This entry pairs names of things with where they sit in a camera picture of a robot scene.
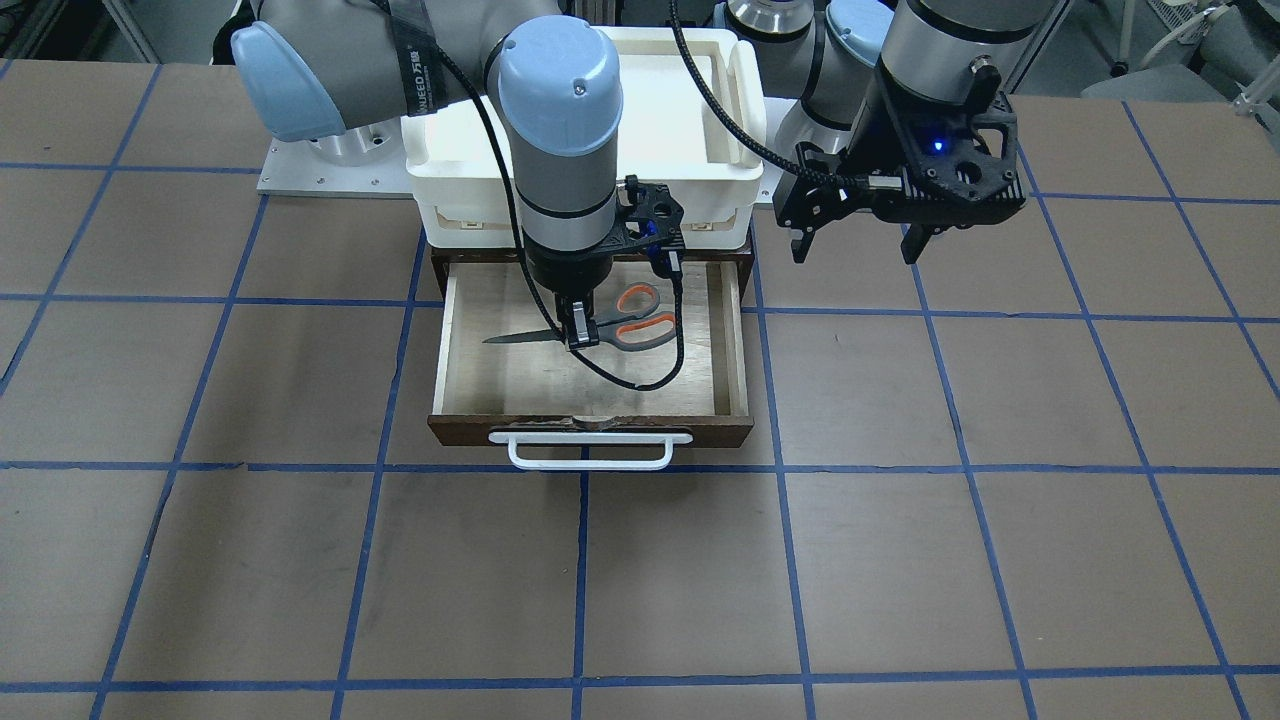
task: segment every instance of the light blue joint cap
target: light blue joint cap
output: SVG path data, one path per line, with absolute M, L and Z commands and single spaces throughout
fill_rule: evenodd
M 507 36 L 498 96 L 526 142 L 563 158 L 586 155 L 622 122 L 622 78 L 613 41 L 579 18 L 543 15 Z
M 874 67 L 879 60 L 892 22 L 893 10 L 879 0 L 831 0 L 827 5 L 827 24 L 836 40 L 868 67 Z
M 241 79 L 262 124 L 285 142 L 347 132 L 347 123 L 306 60 L 259 20 L 232 36 Z

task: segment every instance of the orange scissor handle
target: orange scissor handle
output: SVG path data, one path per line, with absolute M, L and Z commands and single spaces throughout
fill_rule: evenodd
M 644 304 L 632 304 L 632 300 L 636 297 L 644 297 Z M 618 301 L 613 304 L 613 309 L 618 313 L 617 319 L 620 320 L 639 320 L 653 314 L 658 309 L 658 288 L 649 283 L 634 283 L 618 296 Z
M 646 340 L 630 341 L 626 336 L 649 329 L 663 323 L 669 324 L 666 332 L 655 337 L 649 337 Z M 659 313 L 652 318 L 645 318 L 634 323 L 618 323 L 616 325 L 609 325 L 607 328 L 600 328 L 600 342 L 607 342 L 613 347 L 623 352 L 641 352 L 645 350 L 653 350 L 654 347 L 662 347 L 676 337 L 676 314 L 675 313 Z

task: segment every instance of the chair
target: chair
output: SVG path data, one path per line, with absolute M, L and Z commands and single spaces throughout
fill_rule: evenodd
M 1238 0 L 1239 3 L 1251 0 Z M 1257 4 L 1257 10 L 1271 13 L 1280 20 L 1280 5 Z M 1179 64 L 1147 68 L 1169 44 L 1193 29 L 1196 23 L 1204 23 L 1207 32 L 1201 41 L 1197 55 L 1204 64 L 1212 65 L 1233 82 L 1244 88 L 1256 83 L 1249 97 L 1252 108 L 1260 102 L 1280 101 L 1276 82 L 1271 79 L 1280 74 L 1280 42 L 1275 41 L 1275 31 L 1262 23 L 1249 22 L 1242 9 L 1233 4 L 1204 8 L 1192 20 L 1184 23 L 1165 36 L 1143 58 L 1139 70 L 1092 85 L 1080 94 L 1082 97 L 1108 97 L 1116 100 L 1155 100 L 1164 102 L 1213 102 L 1224 100 L 1224 95 L 1213 88 L 1196 70 Z

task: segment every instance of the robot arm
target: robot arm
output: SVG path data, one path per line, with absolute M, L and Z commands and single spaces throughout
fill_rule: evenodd
M 765 91 L 799 99 L 776 147 L 804 170 L 774 193 L 778 224 L 796 233 L 797 261 L 820 227 L 852 211 L 910 223 L 902 251 L 914 263 L 934 233 L 998 223 L 1023 205 L 1016 119 L 998 69 L 1051 4 L 901 0 L 891 12 L 876 0 L 832 0 L 824 13 L 813 0 L 722 5 L 726 27 L 755 46 Z M 434 111 L 466 100 L 466 90 L 488 92 L 511 141 L 517 255 L 530 286 L 556 295 L 553 324 L 571 351 L 599 342 L 591 292 L 616 255 L 645 252 L 658 275 L 672 278 L 678 315 L 682 211 L 666 187 L 630 178 L 627 201 L 618 200 L 622 86 L 617 51 L 600 32 L 561 15 L 554 0 L 259 0 L 255 9 L 259 20 L 233 36 L 232 50 L 280 140 L 338 135 Z M 1002 136 L 998 147 L 983 129 Z
M 728 0 L 765 94 L 796 97 L 773 150 L 837 186 L 785 176 L 774 217 L 803 263 L 818 229 L 855 211 L 909 224 L 914 264 L 950 227 L 997 224 L 1025 197 L 1018 119 L 1000 91 L 1052 0 Z
M 675 250 L 650 263 L 663 277 L 678 273 L 681 213 L 666 188 L 632 182 L 618 201 L 617 50 L 554 0 L 270 0 L 257 10 L 232 50 L 280 140 L 466 101 L 463 78 L 484 88 L 509 140 L 522 266 L 554 293 L 570 350 L 599 343 L 593 291 L 616 255 Z M 462 78 L 443 70 L 443 58 Z

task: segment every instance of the metal base plate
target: metal base plate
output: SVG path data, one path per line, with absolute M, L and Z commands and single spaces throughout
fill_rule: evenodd
M 356 167 L 333 164 L 308 145 L 271 141 L 257 191 L 296 197 L 413 197 L 399 138 L 375 161 Z

